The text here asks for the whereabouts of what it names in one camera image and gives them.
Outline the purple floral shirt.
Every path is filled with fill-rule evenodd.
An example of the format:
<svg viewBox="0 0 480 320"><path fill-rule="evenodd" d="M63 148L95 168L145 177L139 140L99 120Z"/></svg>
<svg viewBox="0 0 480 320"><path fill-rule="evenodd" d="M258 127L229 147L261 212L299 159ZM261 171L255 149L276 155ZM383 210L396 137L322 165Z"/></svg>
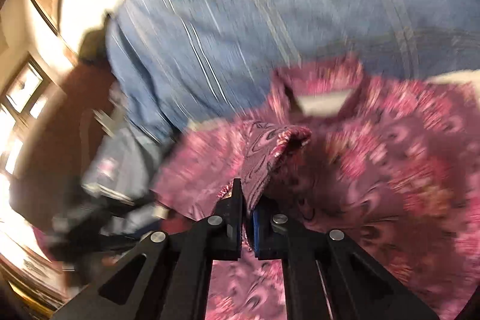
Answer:
<svg viewBox="0 0 480 320"><path fill-rule="evenodd" d="M368 75L352 56L277 69L264 104L187 131L153 184L209 216L235 178L317 232L343 231L455 318L479 285L479 86Z"/></svg>

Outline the wooden framed window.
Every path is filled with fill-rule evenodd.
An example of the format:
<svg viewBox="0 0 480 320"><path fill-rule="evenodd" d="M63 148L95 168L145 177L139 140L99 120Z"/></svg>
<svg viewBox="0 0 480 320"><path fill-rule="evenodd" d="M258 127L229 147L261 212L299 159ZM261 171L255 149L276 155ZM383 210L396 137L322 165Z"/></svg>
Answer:
<svg viewBox="0 0 480 320"><path fill-rule="evenodd" d="M47 103L52 79L28 55L1 92L1 173L12 176L33 124Z"/></svg>

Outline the dark olive cloth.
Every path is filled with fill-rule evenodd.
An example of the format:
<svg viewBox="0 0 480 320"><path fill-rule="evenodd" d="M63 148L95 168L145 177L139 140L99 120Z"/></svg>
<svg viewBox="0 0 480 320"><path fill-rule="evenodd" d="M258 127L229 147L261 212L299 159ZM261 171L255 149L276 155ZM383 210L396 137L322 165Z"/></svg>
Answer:
<svg viewBox="0 0 480 320"><path fill-rule="evenodd" d="M85 32L78 50L78 60L87 65L100 66L107 62L106 35L112 14L106 12L100 28L92 28Z"/></svg>

